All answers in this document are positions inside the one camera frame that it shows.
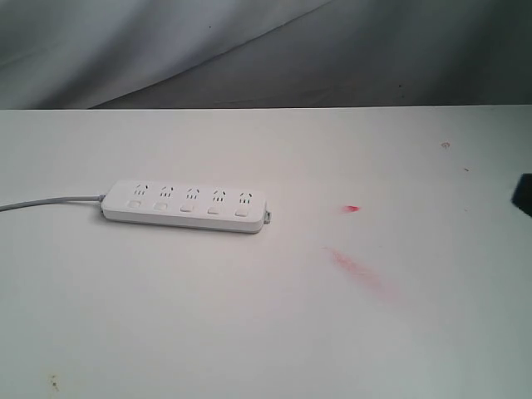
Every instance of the power cord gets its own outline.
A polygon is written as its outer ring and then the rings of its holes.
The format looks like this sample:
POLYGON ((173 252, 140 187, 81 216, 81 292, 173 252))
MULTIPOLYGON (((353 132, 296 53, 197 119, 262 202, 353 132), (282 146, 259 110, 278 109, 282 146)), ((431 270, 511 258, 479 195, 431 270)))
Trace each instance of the power cord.
POLYGON ((57 197, 38 199, 37 201, 19 202, 18 204, 0 206, 0 212, 5 210, 27 208, 28 206, 64 204, 65 202, 102 202, 104 198, 104 195, 96 195, 92 197, 57 197))

